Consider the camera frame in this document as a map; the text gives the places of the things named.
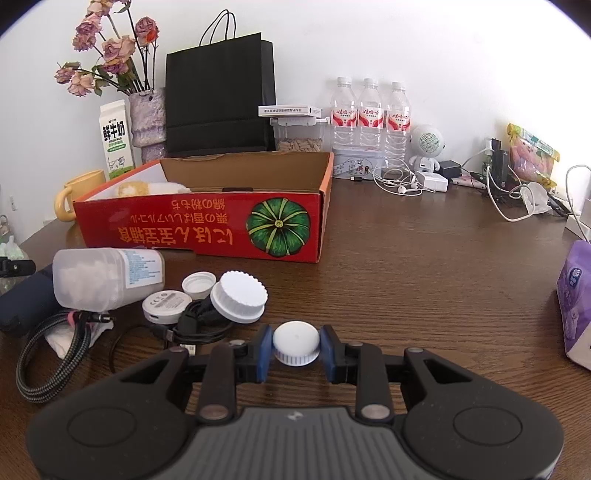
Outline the yellow pink snack bag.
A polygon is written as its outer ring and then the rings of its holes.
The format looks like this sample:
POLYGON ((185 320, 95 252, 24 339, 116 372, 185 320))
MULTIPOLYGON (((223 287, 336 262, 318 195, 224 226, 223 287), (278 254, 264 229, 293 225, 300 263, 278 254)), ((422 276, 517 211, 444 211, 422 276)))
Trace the yellow pink snack bag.
POLYGON ((556 182, 551 176, 554 165, 560 161, 560 153, 518 125, 509 123, 507 135, 511 167, 519 179, 539 183, 546 190, 553 189, 556 182))

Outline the dark navy fabric case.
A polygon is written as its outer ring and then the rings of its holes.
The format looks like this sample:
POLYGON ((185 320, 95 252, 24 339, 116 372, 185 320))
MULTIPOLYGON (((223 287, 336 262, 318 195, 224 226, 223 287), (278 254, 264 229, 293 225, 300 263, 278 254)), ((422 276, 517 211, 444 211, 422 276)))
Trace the dark navy fabric case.
POLYGON ((52 265, 48 265, 1 296, 1 332, 22 337, 60 308, 54 295, 52 265))

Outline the clear cotton swab jar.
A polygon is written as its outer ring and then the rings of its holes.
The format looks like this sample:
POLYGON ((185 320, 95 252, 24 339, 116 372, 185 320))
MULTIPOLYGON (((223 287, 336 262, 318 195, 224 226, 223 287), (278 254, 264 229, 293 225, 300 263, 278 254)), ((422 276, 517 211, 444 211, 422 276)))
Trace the clear cotton swab jar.
POLYGON ((165 263, 155 250, 63 249, 54 255, 52 277, 61 306, 105 312, 161 291, 165 263))

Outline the large white ribbed lid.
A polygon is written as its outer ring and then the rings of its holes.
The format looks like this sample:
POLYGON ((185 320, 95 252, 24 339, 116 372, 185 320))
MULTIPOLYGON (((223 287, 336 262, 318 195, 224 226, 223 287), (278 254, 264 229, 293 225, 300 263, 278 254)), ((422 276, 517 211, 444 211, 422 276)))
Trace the large white ribbed lid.
POLYGON ((225 319, 251 324, 263 316, 269 294, 256 277, 232 270, 222 274, 209 298, 214 309, 225 319))

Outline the purple textured vase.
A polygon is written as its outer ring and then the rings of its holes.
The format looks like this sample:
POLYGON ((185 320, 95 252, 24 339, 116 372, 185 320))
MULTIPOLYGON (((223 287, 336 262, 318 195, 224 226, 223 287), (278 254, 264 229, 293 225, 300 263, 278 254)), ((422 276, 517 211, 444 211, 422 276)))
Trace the purple textured vase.
POLYGON ((165 94, 163 88, 129 96, 132 144, 143 164, 166 155, 165 94))

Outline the left water bottle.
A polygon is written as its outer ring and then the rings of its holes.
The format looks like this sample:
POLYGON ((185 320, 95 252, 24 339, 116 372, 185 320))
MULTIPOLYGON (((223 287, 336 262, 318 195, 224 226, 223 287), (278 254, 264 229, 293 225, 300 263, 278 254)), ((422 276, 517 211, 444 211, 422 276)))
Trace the left water bottle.
POLYGON ((332 147, 342 148, 355 143, 358 102, 352 89, 352 79, 339 76, 332 95, 332 147))

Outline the dried pink rose bouquet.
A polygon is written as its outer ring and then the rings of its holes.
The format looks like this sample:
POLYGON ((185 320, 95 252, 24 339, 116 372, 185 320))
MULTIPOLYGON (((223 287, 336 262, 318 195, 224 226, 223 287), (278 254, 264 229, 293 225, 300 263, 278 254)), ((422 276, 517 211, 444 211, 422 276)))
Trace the dried pink rose bouquet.
POLYGON ((106 87, 130 96, 155 88, 159 28, 144 16, 135 21, 130 1, 91 1, 75 28, 71 44, 76 52, 95 52, 94 65, 65 62, 54 74, 57 84, 78 98, 100 96, 106 87))

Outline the yellow white plush toy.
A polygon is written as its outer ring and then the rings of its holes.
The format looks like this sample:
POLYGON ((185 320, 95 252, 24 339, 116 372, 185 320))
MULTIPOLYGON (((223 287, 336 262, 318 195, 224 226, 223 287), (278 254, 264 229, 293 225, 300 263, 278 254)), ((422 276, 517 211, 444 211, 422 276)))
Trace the yellow white plush toy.
POLYGON ((153 195, 175 195, 190 193, 191 190, 175 182, 143 182, 127 181, 118 184, 113 193, 114 198, 143 197, 153 195))

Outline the red pumpkin cardboard box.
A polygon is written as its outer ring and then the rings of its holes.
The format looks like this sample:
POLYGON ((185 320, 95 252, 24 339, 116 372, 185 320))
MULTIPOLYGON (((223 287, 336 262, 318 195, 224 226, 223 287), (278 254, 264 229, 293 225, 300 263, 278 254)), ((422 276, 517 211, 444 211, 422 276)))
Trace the red pumpkin cardboard box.
POLYGON ((74 210, 89 247, 317 263, 332 168, 329 152, 162 158, 82 196, 74 210), (191 192, 114 198, 115 187, 127 181, 175 182, 191 192))

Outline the small white ribbed cap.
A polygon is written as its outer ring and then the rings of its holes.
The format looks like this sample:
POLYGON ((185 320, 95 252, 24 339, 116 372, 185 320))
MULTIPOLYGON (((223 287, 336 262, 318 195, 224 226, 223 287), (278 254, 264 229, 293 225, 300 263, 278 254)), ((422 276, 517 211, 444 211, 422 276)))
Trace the small white ribbed cap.
POLYGON ((288 321, 273 332, 274 357, 290 367, 304 367, 318 359, 321 339, 318 329, 304 321, 288 321))

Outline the purple tissue pack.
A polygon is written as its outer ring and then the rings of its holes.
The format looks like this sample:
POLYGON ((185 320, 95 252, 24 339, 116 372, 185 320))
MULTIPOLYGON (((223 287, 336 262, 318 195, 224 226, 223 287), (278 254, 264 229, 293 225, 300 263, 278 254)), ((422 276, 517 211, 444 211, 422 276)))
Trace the purple tissue pack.
POLYGON ((557 280, 566 356, 591 369, 591 249, 590 244, 573 243, 557 280))

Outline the white green milk carton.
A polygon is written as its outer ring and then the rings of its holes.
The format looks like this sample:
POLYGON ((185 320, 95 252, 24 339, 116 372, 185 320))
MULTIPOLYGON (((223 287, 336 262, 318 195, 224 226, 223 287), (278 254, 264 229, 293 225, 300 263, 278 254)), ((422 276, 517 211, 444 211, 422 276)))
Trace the white green milk carton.
POLYGON ((124 100, 100 107, 99 125, 108 179, 135 168, 124 100))

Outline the white power adapter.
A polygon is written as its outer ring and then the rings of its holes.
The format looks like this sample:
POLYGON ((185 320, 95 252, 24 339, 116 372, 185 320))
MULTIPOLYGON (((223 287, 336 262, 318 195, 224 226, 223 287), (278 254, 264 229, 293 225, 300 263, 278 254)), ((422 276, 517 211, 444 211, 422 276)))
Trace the white power adapter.
POLYGON ((416 173, 418 183, 422 189, 431 193, 446 193, 449 180, 435 172, 419 171, 416 173))

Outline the small white robot toy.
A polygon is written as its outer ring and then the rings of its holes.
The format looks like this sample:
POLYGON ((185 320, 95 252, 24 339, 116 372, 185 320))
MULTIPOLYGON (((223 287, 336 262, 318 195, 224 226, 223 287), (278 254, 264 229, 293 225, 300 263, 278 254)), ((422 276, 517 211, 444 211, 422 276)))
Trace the small white robot toy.
POLYGON ((442 133, 431 125, 418 125, 411 132, 412 157, 410 166, 414 172, 436 173, 440 170, 438 156, 446 143, 442 133))

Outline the flat white box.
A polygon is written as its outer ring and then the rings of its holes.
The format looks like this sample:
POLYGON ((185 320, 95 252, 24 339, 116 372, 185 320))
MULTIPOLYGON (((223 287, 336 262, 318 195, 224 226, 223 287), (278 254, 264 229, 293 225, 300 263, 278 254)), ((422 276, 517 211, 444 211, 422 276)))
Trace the flat white box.
POLYGON ((311 105, 263 105, 259 106, 259 117, 287 118, 308 117, 321 118, 322 109, 311 105))

